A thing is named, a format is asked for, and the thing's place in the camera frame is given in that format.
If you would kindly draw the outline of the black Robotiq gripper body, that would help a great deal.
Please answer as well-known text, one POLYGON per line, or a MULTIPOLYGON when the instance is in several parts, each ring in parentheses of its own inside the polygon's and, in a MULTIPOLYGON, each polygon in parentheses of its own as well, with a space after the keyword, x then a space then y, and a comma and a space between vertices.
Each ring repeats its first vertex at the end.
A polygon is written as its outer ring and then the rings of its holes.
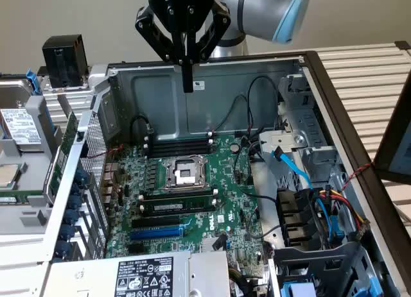
POLYGON ((167 31, 198 32, 214 0, 148 0, 150 8, 167 31))

